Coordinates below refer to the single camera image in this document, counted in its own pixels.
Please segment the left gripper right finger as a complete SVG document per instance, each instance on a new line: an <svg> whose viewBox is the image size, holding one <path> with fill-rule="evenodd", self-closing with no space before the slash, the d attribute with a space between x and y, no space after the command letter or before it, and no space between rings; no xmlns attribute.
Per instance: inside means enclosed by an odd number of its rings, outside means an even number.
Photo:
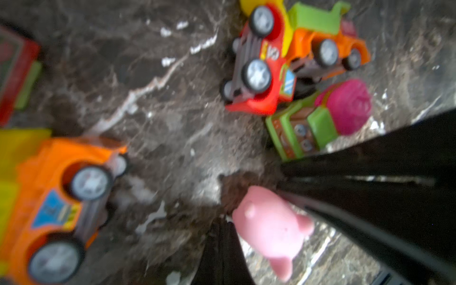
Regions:
<svg viewBox="0 0 456 285"><path fill-rule="evenodd" d="M254 285L238 234L232 222L222 226L222 282L224 285Z"/></svg>

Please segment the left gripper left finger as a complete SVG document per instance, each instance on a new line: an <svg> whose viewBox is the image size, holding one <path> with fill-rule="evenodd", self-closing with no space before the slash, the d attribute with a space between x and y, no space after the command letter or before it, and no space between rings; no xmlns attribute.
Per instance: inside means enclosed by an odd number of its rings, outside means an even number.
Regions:
<svg viewBox="0 0 456 285"><path fill-rule="evenodd" d="M221 218L216 218L207 233L205 247L191 281L192 285L222 285L222 256L220 255L220 231L222 229Z"/></svg>

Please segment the pink rubber pig toy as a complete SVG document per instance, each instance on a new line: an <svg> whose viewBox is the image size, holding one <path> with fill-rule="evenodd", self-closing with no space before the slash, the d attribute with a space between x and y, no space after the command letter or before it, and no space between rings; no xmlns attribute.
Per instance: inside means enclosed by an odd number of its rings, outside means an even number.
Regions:
<svg viewBox="0 0 456 285"><path fill-rule="evenodd" d="M314 221L298 214L290 204L262 186L250 186L232 220L237 233L266 258L275 275L287 282L293 259L315 229Z"/></svg>

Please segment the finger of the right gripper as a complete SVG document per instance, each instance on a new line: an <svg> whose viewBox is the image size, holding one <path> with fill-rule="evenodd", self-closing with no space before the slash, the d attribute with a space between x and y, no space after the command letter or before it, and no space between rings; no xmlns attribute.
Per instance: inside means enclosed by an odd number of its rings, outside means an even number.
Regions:
<svg viewBox="0 0 456 285"><path fill-rule="evenodd" d="M278 193L323 219L408 285L456 282L456 193L396 182L280 182Z"/></svg>
<svg viewBox="0 0 456 285"><path fill-rule="evenodd" d="M450 110L329 154L281 165L286 177L456 175L456 112Z"/></svg>

